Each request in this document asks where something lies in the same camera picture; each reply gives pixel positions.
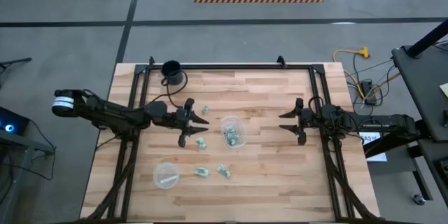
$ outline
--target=plastic bowl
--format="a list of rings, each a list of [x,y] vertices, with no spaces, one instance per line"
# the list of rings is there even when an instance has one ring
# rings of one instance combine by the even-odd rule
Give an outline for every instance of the plastic bowl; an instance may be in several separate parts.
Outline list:
[[[159,164],[153,172],[153,180],[160,189],[173,188],[179,181],[179,168],[170,162]]]
[[[226,127],[233,126],[235,128],[235,133],[238,135],[238,140],[235,145],[230,145],[230,143],[225,138],[225,133],[227,132]],[[246,132],[244,131],[243,123],[241,119],[236,116],[228,116],[221,120],[221,133],[223,134],[224,142],[230,148],[240,148],[246,144]]]

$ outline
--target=yellow extension cord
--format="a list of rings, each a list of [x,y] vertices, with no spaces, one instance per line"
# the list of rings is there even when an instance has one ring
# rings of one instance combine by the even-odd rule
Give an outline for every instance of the yellow extension cord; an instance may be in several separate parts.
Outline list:
[[[366,58],[366,59],[367,59],[368,57],[370,57],[370,56],[369,56],[368,49],[367,49],[366,47],[364,47],[362,50],[336,50],[336,51],[333,53],[333,61],[334,61],[334,62],[337,62],[337,61],[336,61],[336,54],[337,54],[337,53],[356,53],[357,55],[360,55],[360,56],[362,56],[362,57],[364,57],[364,58]],[[389,81],[392,81],[394,78],[397,78],[397,77],[399,77],[399,75],[400,75],[400,73],[396,73],[396,74],[394,74],[393,76],[391,76],[390,78],[388,78],[387,80],[385,80],[385,81],[383,81],[381,84],[379,84],[379,85],[378,85],[378,88],[373,92],[373,94],[372,94],[371,96],[369,96],[369,97],[365,97],[364,94],[363,94],[363,92],[361,91],[361,87],[360,87],[358,81],[356,81],[356,79],[355,79],[355,78],[354,78],[348,71],[346,71],[345,69],[344,69],[344,73],[346,73],[347,76],[350,77],[350,78],[353,80],[353,82],[355,83],[356,87],[358,88],[359,96],[361,96],[361,98],[363,98],[363,100],[366,100],[366,99],[374,99],[376,93],[381,89],[381,86],[382,86],[382,85],[388,83]]]

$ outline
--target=butcher block tabletop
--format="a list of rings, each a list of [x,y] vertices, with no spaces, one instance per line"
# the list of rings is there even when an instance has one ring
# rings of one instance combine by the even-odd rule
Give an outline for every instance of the butcher block tabletop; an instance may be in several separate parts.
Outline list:
[[[342,65],[323,63],[333,104],[351,111],[351,100]],[[118,64],[108,100],[127,106],[135,64]],[[185,70],[188,84],[172,96],[183,105],[193,98],[193,109],[210,122],[209,131],[187,138],[185,148],[177,145],[180,130],[151,125],[141,132],[128,221],[134,222],[293,222],[334,221],[321,139],[317,129],[306,129],[307,143],[298,146],[291,132],[280,124],[297,124],[297,119],[278,116],[289,112],[296,98],[305,104],[312,98],[309,73],[305,70]],[[135,106],[144,75],[141,75]],[[319,76],[319,94],[322,94]],[[152,70],[146,101],[166,93],[159,70]],[[174,92],[179,87],[171,87]],[[161,97],[174,111],[167,97]],[[209,107],[208,113],[202,108]],[[246,145],[229,148],[221,134],[221,119],[241,118]],[[98,144],[113,137],[101,132]],[[205,150],[195,140],[204,138]],[[366,207],[379,215],[363,147],[358,138],[342,141],[342,152],[350,186]],[[81,217],[91,214],[112,186],[120,140],[103,145],[94,155]],[[158,164],[172,162],[181,173],[175,187],[157,188],[153,171]],[[231,172],[225,178],[216,171],[223,165]],[[195,175],[206,167],[208,178]],[[120,213],[124,186],[117,201]],[[338,190],[342,213],[342,191]]]

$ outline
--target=black mug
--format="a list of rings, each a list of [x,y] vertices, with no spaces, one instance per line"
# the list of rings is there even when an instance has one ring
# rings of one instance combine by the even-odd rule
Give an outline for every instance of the black mug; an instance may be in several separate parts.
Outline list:
[[[179,85],[183,81],[181,63],[176,60],[170,60],[162,65],[162,85]]]

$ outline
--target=concrete floor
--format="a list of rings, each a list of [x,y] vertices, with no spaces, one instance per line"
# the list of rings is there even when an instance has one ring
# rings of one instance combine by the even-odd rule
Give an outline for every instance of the concrete floor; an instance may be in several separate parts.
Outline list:
[[[131,0],[0,0],[0,22],[125,20]],[[139,0],[135,20],[230,18],[430,18],[447,17],[446,0],[325,0],[321,5],[193,4],[191,0]],[[370,59],[358,69],[390,58],[393,48],[411,44],[436,23],[301,24],[259,26],[133,27],[124,62],[327,62],[336,49],[368,46]],[[28,174],[16,223],[56,223],[77,219],[98,131],[88,121],[58,118],[50,111],[58,88],[88,88],[106,97],[122,27],[0,28],[1,60],[33,57],[1,75],[0,106],[34,119],[57,146],[55,178]],[[351,55],[338,55],[353,71]],[[377,80],[391,64],[361,74]],[[419,118],[401,78],[375,114],[407,113]],[[40,139],[35,131],[29,136]],[[392,221],[446,223],[442,201],[424,160],[419,160],[434,201],[417,206],[411,173],[375,174],[372,182],[381,215]],[[50,163],[34,167],[49,172]]]

